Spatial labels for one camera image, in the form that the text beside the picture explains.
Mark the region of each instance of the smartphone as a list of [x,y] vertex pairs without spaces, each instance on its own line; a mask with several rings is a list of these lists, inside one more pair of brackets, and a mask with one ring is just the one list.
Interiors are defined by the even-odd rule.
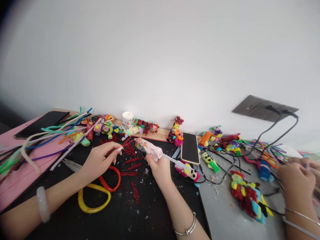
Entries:
[[70,112],[50,111],[39,118],[37,121],[31,123],[29,126],[18,132],[13,137],[15,139],[26,139],[33,134],[41,133],[43,132],[41,128],[56,126],[61,120],[68,116],[69,113]]
[[199,165],[200,157],[198,152],[197,135],[191,133],[183,133],[183,143],[181,145],[181,160]]

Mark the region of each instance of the scissors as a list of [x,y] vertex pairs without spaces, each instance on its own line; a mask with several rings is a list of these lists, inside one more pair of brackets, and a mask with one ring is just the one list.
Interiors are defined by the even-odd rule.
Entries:
[[[68,168],[70,168],[74,172],[78,172],[80,170],[80,168],[82,167],[80,164],[75,163],[75,162],[70,161],[70,160],[65,159],[65,158],[64,158],[63,162]],[[108,195],[107,201],[103,205],[101,205],[100,207],[96,207],[96,208],[89,208],[84,203],[84,200],[83,200],[83,188],[80,189],[79,192],[78,192],[78,204],[79,204],[80,209],[83,212],[85,212],[85,213],[97,213],[97,212],[100,212],[102,209],[104,209],[109,204],[110,199],[111,199],[111,193],[110,192],[114,192],[115,190],[117,190],[117,188],[120,185],[120,181],[121,181],[121,174],[120,174],[119,170],[116,169],[115,167],[112,167],[112,166],[110,166],[109,168],[114,170],[117,173],[117,175],[118,175],[118,184],[116,185],[115,188],[110,188],[108,186],[108,184],[106,183],[106,181],[103,179],[103,177],[100,176],[99,180],[101,181],[101,183],[102,183],[102,185],[104,187],[101,187],[99,185],[92,184],[92,183],[89,183],[87,185],[87,187],[89,187],[89,188],[96,189],[96,190],[98,190],[100,192],[104,192],[104,193],[106,193]]]

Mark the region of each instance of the power socket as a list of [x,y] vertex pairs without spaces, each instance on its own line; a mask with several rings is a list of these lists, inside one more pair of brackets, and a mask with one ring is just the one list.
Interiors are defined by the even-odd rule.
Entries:
[[[275,122],[279,118],[279,115],[273,111],[266,109],[266,107],[270,105],[280,112],[285,109],[293,113],[299,110],[298,108],[290,107],[290,106],[272,102],[263,98],[259,98],[253,95],[249,95],[232,112],[239,113],[249,117],[263,119],[266,121]],[[288,116],[287,114],[282,114],[280,120],[286,118],[287,116]]]

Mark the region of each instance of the yellow scissor handle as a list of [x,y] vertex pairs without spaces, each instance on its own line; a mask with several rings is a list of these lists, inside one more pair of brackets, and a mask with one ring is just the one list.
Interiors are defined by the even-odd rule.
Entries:
[[110,202],[110,199],[111,199],[111,193],[106,190],[104,187],[101,187],[101,186],[98,186],[98,185],[95,185],[95,184],[92,184],[92,183],[89,183],[87,185],[87,187],[90,187],[90,188],[93,188],[93,189],[96,189],[100,192],[104,192],[106,194],[108,194],[108,199],[107,201],[101,205],[100,207],[96,207],[96,208],[89,208],[83,201],[83,188],[80,189],[80,191],[78,192],[78,204],[79,204],[79,207],[82,211],[84,211],[85,213],[96,213],[96,212],[100,212],[102,209],[104,209],[108,203]]

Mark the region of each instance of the cup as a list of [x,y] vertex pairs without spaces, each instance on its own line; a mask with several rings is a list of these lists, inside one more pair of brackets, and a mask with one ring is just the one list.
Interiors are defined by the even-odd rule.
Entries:
[[124,112],[122,114],[122,126],[125,129],[134,127],[134,114],[132,112]]

